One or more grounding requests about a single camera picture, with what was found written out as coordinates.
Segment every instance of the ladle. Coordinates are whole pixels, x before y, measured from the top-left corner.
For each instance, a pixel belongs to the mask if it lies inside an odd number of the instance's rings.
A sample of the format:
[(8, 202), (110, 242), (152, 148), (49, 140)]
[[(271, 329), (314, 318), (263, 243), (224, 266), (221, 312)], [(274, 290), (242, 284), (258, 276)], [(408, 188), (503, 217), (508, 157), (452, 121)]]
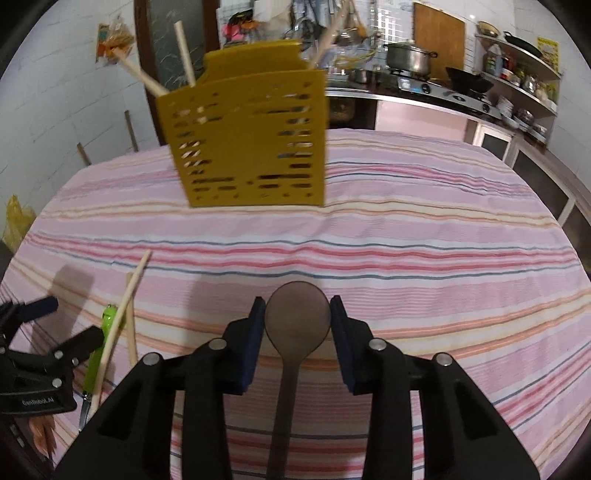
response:
[(265, 329), (283, 360), (267, 480), (285, 476), (300, 365), (324, 341), (329, 328), (328, 300), (311, 283), (287, 283), (275, 290), (267, 303)]

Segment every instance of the yellow utensil holder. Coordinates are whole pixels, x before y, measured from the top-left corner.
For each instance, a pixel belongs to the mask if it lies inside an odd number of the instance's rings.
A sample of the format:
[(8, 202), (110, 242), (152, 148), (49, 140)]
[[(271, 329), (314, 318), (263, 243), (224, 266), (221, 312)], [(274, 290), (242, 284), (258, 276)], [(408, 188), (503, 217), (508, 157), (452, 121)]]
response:
[(209, 52), (194, 87), (157, 98), (192, 207), (323, 205), (325, 76), (293, 40)]

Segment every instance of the frying pan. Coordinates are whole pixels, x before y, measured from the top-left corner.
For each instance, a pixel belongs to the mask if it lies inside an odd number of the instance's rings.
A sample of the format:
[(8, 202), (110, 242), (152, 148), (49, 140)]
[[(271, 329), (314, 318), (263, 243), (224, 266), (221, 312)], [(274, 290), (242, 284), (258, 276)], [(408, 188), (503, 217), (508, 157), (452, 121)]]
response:
[(531, 53), (534, 57), (542, 58), (542, 52), (535, 48), (531, 43), (526, 42), (522, 38), (514, 37), (511, 32), (503, 32), (505, 34), (505, 40), (516, 47), (522, 48), (526, 52)]
[(447, 75), (452, 81), (453, 89), (460, 93), (469, 93), (473, 90), (477, 93), (486, 93), (492, 88), (492, 82), (480, 75), (473, 75), (464, 70), (454, 69), (451, 67), (445, 68)]

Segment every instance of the striped tablecloth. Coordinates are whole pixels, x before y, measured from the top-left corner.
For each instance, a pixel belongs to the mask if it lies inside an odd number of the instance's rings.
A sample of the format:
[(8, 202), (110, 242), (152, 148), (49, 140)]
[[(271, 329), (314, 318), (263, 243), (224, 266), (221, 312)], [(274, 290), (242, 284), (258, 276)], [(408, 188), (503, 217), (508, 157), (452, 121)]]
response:
[[(403, 352), (448, 351), (494, 403), (542, 477), (591, 416), (591, 284), (550, 212), (487, 151), (369, 131), (329, 131), (326, 206), (190, 209), (168, 148), (74, 176), (33, 225), (0, 288), (58, 314), (14, 341), (44, 351), (120, 300), (125, 274), (151, 248), (137, 292), (140, 354), (191, 352), (244, 317), (255, 298), (306, 280)], [(342, 383), (329, 337), (300, 375), (287, 476), (358, 478), (370, 398)], [(108, 373), (129, 371), (125, 333)], [(81, 390), (85, 366), (76, 371)], [(281, 362), (265, 338), (255, 381), (226, 398), (235, 477), (264, 476)], [(415, 478), (423, 477), (413, 397)], [(172, 474), (180, 477), (181, 409)], [(56, 418), (58, 458), (79, 411)]]

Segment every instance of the gas stove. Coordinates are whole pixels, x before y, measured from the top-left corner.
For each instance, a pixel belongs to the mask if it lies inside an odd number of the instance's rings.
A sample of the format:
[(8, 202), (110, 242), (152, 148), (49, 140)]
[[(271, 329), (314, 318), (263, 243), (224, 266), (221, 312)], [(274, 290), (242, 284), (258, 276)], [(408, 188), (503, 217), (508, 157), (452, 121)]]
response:
[(499, 109), (492, 106), (486, 96), (476, 99), (428, 80), (396, 73), (382, 74), (381, 83), (386, 88), (397, 90), (400, 95), (416, 98), (422, 102), (445, 106), (481, 118), (502, 119)]

